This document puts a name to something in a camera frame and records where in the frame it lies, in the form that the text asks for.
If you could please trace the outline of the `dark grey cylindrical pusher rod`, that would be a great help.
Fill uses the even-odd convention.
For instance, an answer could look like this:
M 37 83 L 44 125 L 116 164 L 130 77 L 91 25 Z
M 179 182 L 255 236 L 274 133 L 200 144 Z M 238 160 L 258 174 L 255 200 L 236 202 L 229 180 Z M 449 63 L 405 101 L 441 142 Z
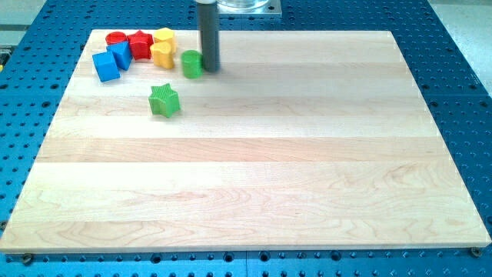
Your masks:
M 217 72 L 220 68 L 218 3 L 216 0 L 197 0 L 197 7 L 202 65 L 207 72 Z

